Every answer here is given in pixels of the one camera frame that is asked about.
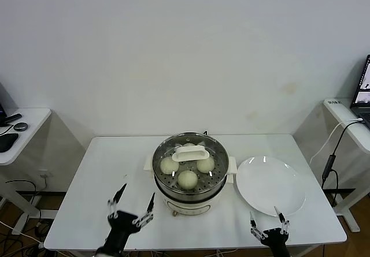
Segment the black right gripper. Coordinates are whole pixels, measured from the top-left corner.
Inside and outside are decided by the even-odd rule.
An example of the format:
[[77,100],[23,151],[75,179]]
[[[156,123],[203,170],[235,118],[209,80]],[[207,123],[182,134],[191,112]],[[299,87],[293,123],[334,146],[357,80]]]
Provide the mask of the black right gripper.
[[274,257],[289,257],[290,253],[287,249],[286,241],[289,237],[288,227],[290,221],[285,219],[283,213],[276,206],[274,209],[281,223],[280,228],[260,231],[254,219],[253,212],[250,211],[250,231],[255,238],[261,239],[262,245],[270,248]]

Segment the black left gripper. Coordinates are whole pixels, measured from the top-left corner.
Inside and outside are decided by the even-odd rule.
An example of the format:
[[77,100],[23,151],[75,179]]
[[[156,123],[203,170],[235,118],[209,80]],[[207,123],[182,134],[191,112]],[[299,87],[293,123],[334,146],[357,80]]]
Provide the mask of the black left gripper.
[[124,211],[117,211],[117,204],[127,186],[125,183],[108,200],[108,223],[111,227],[108,237],[103,246],[98,248],[98,254],[121,254],[131,234],[139,232],[137,226],[146,226],[153,218],[155,192],[152,194],[146,212],[141,215],[133,215]]

